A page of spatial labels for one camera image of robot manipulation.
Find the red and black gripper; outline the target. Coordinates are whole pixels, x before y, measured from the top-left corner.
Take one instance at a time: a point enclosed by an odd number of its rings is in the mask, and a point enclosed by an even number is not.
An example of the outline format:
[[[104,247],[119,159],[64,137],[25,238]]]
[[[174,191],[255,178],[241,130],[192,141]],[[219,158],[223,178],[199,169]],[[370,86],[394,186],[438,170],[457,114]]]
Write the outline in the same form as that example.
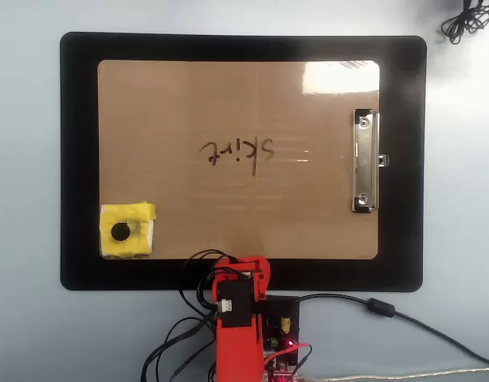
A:
[[[254,257],[252,263],[236,262],[221,259],[214,268],[213,294],[217,294],[218,285],[224,281],[250,279],[253,276],[255,299],[266,299],[271,278],[271,266],[265,257]]]

